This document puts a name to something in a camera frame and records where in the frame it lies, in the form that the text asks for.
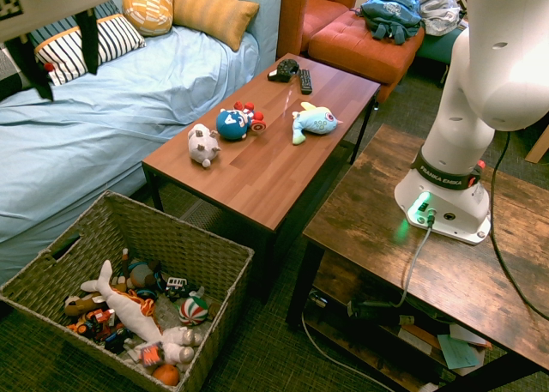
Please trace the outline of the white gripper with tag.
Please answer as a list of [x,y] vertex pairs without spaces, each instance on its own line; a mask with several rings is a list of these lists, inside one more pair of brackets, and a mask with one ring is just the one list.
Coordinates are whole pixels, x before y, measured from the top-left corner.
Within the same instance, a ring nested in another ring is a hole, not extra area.
[[99,67],[99,32],[97,18],[91,8],[106,1],[1,0],[1,41],[41,98],[53,100],[53,93],[45,70],[36,61],[28,33],[74,15],[81,31],[84,63],[88,72],[96,75]]

